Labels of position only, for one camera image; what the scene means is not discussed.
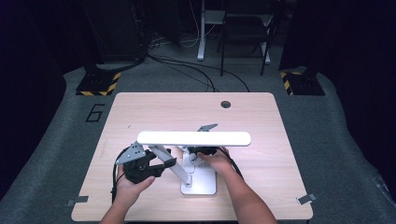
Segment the forearm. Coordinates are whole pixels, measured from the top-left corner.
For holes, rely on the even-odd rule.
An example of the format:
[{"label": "forearm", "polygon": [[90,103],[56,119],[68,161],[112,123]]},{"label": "forearm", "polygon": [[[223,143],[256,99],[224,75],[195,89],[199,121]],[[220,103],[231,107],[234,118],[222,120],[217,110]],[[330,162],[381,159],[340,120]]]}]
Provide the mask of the forearm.
[{"label": "forearm", "polygon": [[113,203],[102,218],[101,224],[121,224],[124,222],[125,216],[128,212],[128,208]]},{"label": "forearm", "polygon": [[239,223],[276,223],[267,204],[234,170],[224,174],[223,178]]}]

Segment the human hand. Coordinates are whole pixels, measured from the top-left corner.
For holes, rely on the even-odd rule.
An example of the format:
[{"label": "human hand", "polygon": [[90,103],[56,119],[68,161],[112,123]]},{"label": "human hand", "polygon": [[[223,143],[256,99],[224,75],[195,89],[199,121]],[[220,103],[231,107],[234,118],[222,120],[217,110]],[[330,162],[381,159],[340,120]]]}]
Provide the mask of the human hand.
[{"label": "human hand", "polygon": [[[223,150],[229,153],[227,148],[224,147]],[[226,172],[234,171],[230,160],[220,150],[217,150],[217,152],[212,156],[205,155],[202,152],[198,152],[197,156],[203,161],[208,162],[210,166],[221,176],[223,176]]]},{"label": "human hand", "polygon": [[129,209],[137,201],[140,193],[154,182],[155,177],[150,176],[144,181],[134,184],[125,177],[123,165],[119,165],[117,179],[117,194],[113,204]]}]

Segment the black stand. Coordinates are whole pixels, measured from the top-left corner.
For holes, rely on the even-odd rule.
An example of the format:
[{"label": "black stand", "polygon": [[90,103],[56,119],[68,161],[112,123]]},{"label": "black stand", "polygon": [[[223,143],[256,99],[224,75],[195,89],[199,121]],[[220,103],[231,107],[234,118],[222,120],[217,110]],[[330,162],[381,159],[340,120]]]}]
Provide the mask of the black stand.
[{"label": "black stand", "polygon": [[86,74],[77,87],[76,95],[110,95],[116,87],[120,72],[133,68],[142,61],[112,70],[98,68],[96,64],[84,66]]},{"label": "black stand", "polygon": [[119,73],[133,68],[144,61],[144,57],[136,60],[132,65],[124,66],[113,70],[98,68],[82,33],[78,20],[76,19],[77,9],[81,9],[76,2],[69,0],[58,0],[59,11],[64,18],[64,30],[75,47],[75,52],[83,64],[86,74],[77,87],[76,95],[109,95],[113,92],[117,84]]},{"label": "black stand", "polygon": [[330,18],[327,29],[322,35],[318,42],[317,49],[312,55],[308,66],[305,71],[301,73],[286,73],[282,74],[282,78],[285,82],[285,87],[289,86],[290,90],[287,89],[288,94],[292,95],[324,95],[323,89],[317,80],[317,73],[320,67],[323,65],[331,49],[334,47],[336,38],[340,33],[340,27],[345,20],[346,14],[352,8],[352,0],[341,1],[339,3],[340,9],[333,12],[333,16]]},{"label": "black stand", "polygon": [[288,72],[283,79],[289,82],[290,95],[325,95],[316,76]]}]

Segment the gray carpet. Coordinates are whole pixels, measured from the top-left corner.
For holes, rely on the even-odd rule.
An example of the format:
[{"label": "gray carpet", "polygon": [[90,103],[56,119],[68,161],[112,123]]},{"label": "gray carpet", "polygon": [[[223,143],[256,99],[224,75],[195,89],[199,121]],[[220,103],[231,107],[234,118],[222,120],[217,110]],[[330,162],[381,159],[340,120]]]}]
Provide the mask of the gray carpet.
[{"label": "gray carpet", "polygon": [[[250,91],[271,92],[275,96],[306,190],[318,197],[312,203],[314,216],[310,223],[396,223],[394,202],[375,185],[373,179],[380,175],[363,158],[348,133],[343,109],[329,79],[318,75],[325,96],[287,95],[277,70],[282,38],[283,35],[278,37],[270,51],[272,62],[265,67],[264,76],[259,75],[262,61],[251,57],[253,48],[230,49],[225,69],[244,80]],[[174,44],[163,44],[148,53],[219,67],[217,40],[209,39],[206,43],[203,62],[196,61],[197,45],[178,48]],[[117,68],[126,64],[102,67]],[[230,74],[220,77],[217,69],[196,67],[207,73],[219,91],[247,91],[244,84]],[[110,96],[77,96],[76,87],[84,70],[65,74],[64,100],[35,153],[1,201],[0,223],[74,223],[73,207],[65,204],[78,196],[118,92],[212,91],[202,74],[186,67],[175,68],[178,71],[147,58],[121,73]],[[94,105],[103,111],[102,117],[98,122],[86,122]]]}]

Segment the tabletop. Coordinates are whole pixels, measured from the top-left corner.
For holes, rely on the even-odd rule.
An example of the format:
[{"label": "tabletop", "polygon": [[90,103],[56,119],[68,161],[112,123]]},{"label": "tabletop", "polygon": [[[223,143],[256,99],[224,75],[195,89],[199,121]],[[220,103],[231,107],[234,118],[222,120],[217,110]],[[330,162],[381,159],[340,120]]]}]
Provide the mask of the tabletop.
[{"label": "tabletop", "polygon": [[[248,132],[248,147],[228,147],[246,182],[270,207],[277,220],[309,219],[306,195],[276,101],[266,92],[123,92],[111,107],[76,203],[75,221],[98,221],[111,205],[116,157],[142,131],[191,132],[217,123],[211,132]],[[172,156],[182,163],[182,151]],[[161,163],[154,159],[151,164]],[[166,169],[129,210],[129,221],[236,220],[228,190],[217,176],[213,196],[186,196],[180,180]]]}]

